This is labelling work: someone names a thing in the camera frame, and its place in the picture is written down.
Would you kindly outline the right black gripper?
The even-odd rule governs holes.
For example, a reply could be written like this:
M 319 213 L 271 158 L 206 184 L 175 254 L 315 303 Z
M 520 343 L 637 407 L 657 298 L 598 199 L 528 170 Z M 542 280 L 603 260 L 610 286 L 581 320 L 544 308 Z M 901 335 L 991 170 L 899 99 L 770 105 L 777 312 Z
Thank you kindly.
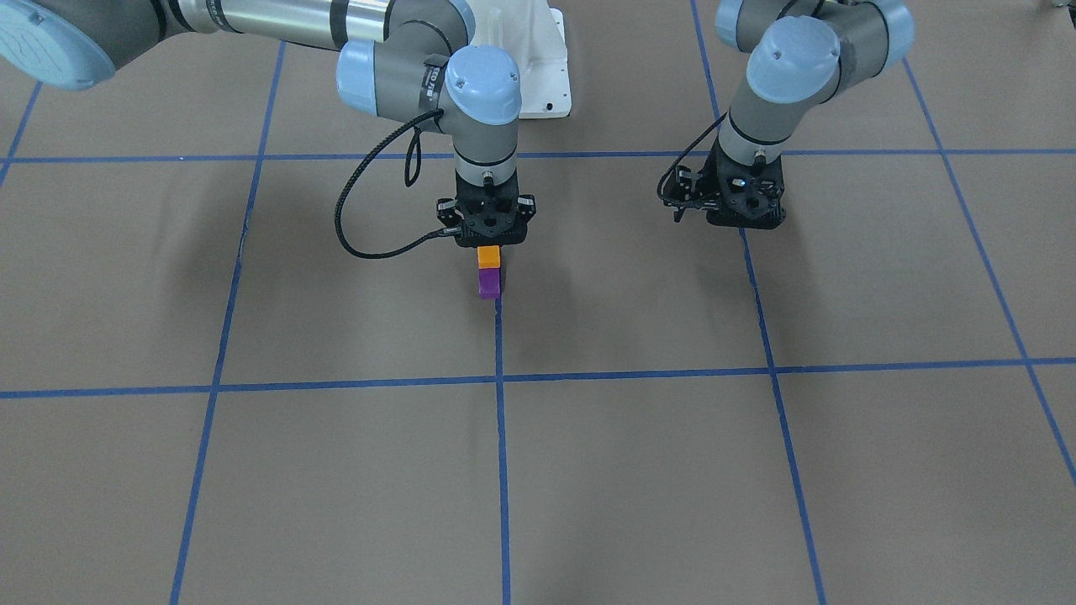
M 518 175 L 493 187 L 478 187 L 455 175 L 456 209 L 461 233 L 454 237 L 462 248 L 518 245 L 524 242 L 524 212 L 519 203 Z

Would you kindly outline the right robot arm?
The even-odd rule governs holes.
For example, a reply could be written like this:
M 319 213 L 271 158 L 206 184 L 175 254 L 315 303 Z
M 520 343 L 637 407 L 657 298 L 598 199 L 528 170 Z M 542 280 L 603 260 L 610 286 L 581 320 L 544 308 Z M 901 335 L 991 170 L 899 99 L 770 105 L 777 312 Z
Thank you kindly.
M 406 183 L 420 170 L 420 133 L 452 139 L 455 195 L 437 205 L 441 229 L 468 248 L 525 240 L 535 199 L 519 189 L 521 69 L 475 45 L 465 1 L 4 1 L 3 58 L 37 81 L 86 89 L 165 39 L 229 32 L 334 51 L 345 105 L 414 133 Z

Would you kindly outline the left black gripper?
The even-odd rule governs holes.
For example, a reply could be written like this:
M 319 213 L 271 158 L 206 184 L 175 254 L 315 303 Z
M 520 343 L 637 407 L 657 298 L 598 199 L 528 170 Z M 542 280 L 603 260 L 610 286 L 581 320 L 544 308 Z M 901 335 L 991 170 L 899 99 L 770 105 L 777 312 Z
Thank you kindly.
M 718 142 L 704 163 L 704 173 L 714 185 L 714 206 L 706 210 L 707 222 L 731 229 L 775 229 L 785 219 L 783 209 L 783 160 L 738 164 Z

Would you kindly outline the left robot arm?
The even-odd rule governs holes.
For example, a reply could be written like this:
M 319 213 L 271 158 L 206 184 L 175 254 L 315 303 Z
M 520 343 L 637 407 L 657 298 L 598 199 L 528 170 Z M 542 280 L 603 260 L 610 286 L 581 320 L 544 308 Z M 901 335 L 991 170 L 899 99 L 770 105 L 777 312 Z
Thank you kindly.
M 714 30 L 748 64 L 704 161 L 706 219 L 775 229 L 784 219 L 781 156 L 799 122 L 900 62 L 915 20 L 902 1 L 722 1 Z

